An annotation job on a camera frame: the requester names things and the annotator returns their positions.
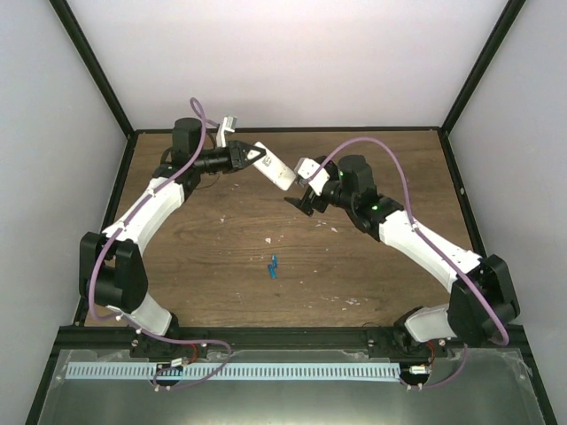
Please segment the white remote control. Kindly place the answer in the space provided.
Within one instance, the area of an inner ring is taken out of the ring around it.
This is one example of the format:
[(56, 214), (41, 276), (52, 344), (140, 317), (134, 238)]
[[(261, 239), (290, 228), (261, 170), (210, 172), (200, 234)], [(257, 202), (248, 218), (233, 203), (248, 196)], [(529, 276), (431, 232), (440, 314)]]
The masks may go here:
[(264, 150), (265, 155), (259, 158), (257, 151), (251, 151), (248, 157), (252, 165), (280, 190), (287, 191), (296, 181), (294, 171), (262, 142), (256, 142), (253, 146)]

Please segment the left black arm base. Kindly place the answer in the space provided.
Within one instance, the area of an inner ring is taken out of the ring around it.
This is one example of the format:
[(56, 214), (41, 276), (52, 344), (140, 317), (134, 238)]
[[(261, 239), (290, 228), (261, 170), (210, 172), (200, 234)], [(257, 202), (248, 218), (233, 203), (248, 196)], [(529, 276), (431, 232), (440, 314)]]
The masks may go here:
[(190, 358), (195, 353), (201, 354), (204, 348), (196, 340), (208, 339), (210, 332), (206, 328), (181, 327), (173, 334), (167, 334), (166, 338), (192, 341), (192, 344), (180, 344), (163, 342), (155, 337), (142, 333), (138, 335), (131, 332), (129, 336), (130, 350), (133, 357), (146, 357), (150, 359), (172, 359), (179, 357)]

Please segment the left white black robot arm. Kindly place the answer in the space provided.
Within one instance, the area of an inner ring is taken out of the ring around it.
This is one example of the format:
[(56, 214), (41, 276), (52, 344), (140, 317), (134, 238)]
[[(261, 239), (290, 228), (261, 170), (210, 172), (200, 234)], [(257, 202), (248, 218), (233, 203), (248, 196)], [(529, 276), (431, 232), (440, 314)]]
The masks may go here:
[(172, 130), (172, 143), (161, 155), (143, 194), (112, 225), (80, 242), (80, 292), (91, 316), (109, 310), (108, 319), (125, 320), (151, 334), (150, 347), (160, 357), (174, 356), (181, 347), (176, 316), (150, 294), (144, 251), (167, 218), (179, 209), (205, 174), (231, 174), (264, 159), (258, 144), (225, 141), (220, 130), (214, 147), (205, 147), (205, 124), (181, 118)]

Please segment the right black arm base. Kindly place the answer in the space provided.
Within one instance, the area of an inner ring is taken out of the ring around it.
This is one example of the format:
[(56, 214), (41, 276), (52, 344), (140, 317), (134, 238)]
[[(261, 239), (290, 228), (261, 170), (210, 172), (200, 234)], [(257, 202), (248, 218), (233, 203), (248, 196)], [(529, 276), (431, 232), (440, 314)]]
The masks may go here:
[(446, 357), (447, 349), (437, 343), (418, 343), (406, 330), (396, 327), (365, 328), (369, 354), (390, 359), (420, 359), (435, 354)]

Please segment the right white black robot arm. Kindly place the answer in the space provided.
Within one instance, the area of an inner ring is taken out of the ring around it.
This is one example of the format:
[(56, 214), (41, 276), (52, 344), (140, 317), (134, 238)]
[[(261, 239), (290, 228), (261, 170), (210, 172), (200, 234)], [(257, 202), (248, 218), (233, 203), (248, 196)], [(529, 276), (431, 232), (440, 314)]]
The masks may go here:
[(307, 216), (324, 213), (330, 205), (344, 210), (359, 231), (407, 256), (449, 294), (446, 304), (417, 307), (401, 317), (403, 328), (393, 335), (399, 354), (415, 356), (435, 339), (458, 338), (472, 347), (509, 342), (505, 326), (519, 315), (519, 305), (503, 259), (483, 258), (411, 219), (406, 207), (378, 192), (362, 155), (328, 164), (302, 158), (284, 176), (287, 185), (306, 189), (303, 197), (290, 197), (288, 203)]

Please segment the blue battery lower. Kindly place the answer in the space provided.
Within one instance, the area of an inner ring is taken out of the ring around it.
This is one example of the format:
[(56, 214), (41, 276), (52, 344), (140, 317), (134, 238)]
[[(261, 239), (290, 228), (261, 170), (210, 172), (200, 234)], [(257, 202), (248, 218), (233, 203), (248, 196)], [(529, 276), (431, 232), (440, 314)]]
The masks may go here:
[(270, 278), (271, 278), (272, 280), (275, 280), (275, 278), (276, 278), (276, 269), (275, 269), (271, 264), (268, 264), (268, 273), (269, 273)]

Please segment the black aluminium frame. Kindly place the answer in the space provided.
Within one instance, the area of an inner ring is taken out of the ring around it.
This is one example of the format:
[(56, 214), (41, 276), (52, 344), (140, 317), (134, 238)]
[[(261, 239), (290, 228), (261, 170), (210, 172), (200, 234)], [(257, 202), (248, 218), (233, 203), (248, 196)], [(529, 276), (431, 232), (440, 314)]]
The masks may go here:
[[(53, 1), (51, 7), (57, 14), (58, 19), (63, 24), (64, 29), (74, 44), (75, 49), (80, 53), (82, 61), (87, 66), (99, 91), (103, 94), (105, 101), (109, 104), (114, 117), (120, 127), (124, 129), (127, 137), (127, 144), (120, 161), (120, 168), (116, 177), (109, 205), (106, 208), (104, 222), (108, 223), (116, 214), (118, 201), (122, 194), (127, 171), (130, 168), (134, 155), (134, 149), (139, 136), (139, 131), (132, 128), (126, 118), (123, 108), (120, 106), (110, 82), (99, 64), (94, 51), (83, 33), (81, 26), (74, 16), (71, 6), (66, 1)], [(464, 192), (462, 177), (456, 164), (452, 146), (449, 142), (448, 132), (456, 124), (462, 114), (465, 105), (470, 101), (474, 90), (478, 87), (485, 74), (490, 62), (493, 60), (497, 50), (501, 47), (505, 36), (512, 28), (520, 11), (524, 7), (522, 1), (508, 1), (504, 6), (501, 16), (498, 18), (485, 46), (481, 50), (470, 75), (467, 77), (463, 88), (460, 90), (454, 105), (451, 107), (444, 124), (437, 128), (439, 142), (447, 163), (455, 193), (461, 208), (465, 225), (474, 247), (483, 249), (484, 245), (478, 230), (468, 196)], [(54, 376), (55, 358), (61, 350), (67, 348), (87, 349), (114, 349), (122, 348), (129, 335), (127, 331), (105, 330), (101, 327), (87, 328), (86, 321), (87, 307), (85, 301), (80, 301), (74, 315), (74, 321), (69, 326), (63, 326), (58, 330), (56, 341), (53, 345), (46, 368), (43, 372), (38, 390), (30, 408), (26, 422), (28, 424), (39, 423), (43, 413), (47, 411), (48, 381)], [(349, 343), (361, 345), (365, 341), (366, 332), (369, 326), (364, 325), (358, 328), (222, 328), (221, 332), (230, 336), (232, 342), (238, 347), (252, 349), (318, 349), (318, 348), (342, 348)], [(511, 347), (517, 348), (525, 361), (530, 372), (531, 386), (535, 391), (538, 402), (538, 409), (542, 414), (546, 424), (556, 422), (553, 408), (549, 402), (545, 386), (540, 377), (537, 363), (532, 356), (532, 349), (528, 343), (524, 328), (521, 325), (510, 326)]]

